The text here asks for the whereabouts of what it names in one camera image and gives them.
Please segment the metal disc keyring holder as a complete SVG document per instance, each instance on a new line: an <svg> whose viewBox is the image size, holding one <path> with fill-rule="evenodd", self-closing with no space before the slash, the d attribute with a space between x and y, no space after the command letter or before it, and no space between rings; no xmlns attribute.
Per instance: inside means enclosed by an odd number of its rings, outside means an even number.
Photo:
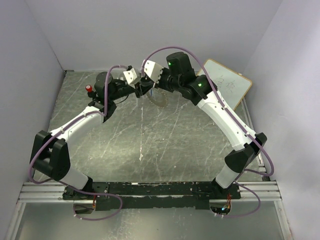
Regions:
<svg viewBox="0 0 320 240"><path fill-rule="evenodd" d="M166 108L168 106L168 97L164 91L158 88L153 88L146 93L148 100L159 108Z"/></svg>

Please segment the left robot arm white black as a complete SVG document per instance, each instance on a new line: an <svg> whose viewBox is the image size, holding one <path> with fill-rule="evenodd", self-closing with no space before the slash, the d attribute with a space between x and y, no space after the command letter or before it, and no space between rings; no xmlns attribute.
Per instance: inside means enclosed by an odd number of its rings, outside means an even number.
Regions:
<svg viewBox="0 0 320 240"><path fill-rule="evenodd" d="M70 148L91 129L105 123L115 112L116 100L135 94L141 97L156 84L148 75L141 76L135 69L123 72L120 79L113 78L110 71L97 75L93 86L85 87L91 102L76 117L50 132L39 131L34 138L30 163L29 179L37 184L32 170L41 172L56 182L75 189L81 199L89 199L94 192L93 180L72 168Z"/></svg>

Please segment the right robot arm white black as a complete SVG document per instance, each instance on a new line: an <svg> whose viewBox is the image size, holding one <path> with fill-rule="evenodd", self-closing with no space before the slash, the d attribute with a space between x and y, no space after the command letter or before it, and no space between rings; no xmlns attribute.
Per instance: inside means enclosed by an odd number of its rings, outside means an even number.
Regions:
<svg viewBox="0 0 320 240"><path fill-rule="evenodd" d="M256 133L236 115L206 71L202 75L195 74L186 53L168 55L167 64L164 67L147 60L143 70L155 87L180 92L185 99L205 112L232 146L232 151L224 158L222 170L212 181L213 195L223 199L229 194L231 184L260 154L267 136L262 132Z"/></svg>

